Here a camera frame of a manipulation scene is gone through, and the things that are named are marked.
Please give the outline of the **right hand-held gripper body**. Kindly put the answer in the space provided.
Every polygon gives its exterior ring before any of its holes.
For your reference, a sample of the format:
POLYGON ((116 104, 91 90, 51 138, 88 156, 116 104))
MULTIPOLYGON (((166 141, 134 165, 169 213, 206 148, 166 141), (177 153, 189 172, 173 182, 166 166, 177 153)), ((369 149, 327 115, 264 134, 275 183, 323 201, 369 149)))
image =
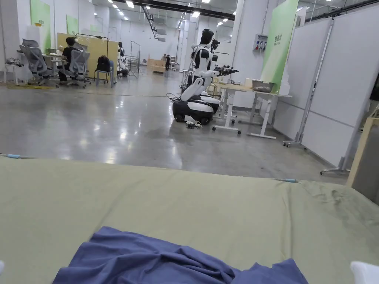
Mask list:
POLYGON ((353 261, 350 265, 355 284, 378 284, 379 266, 353 261))

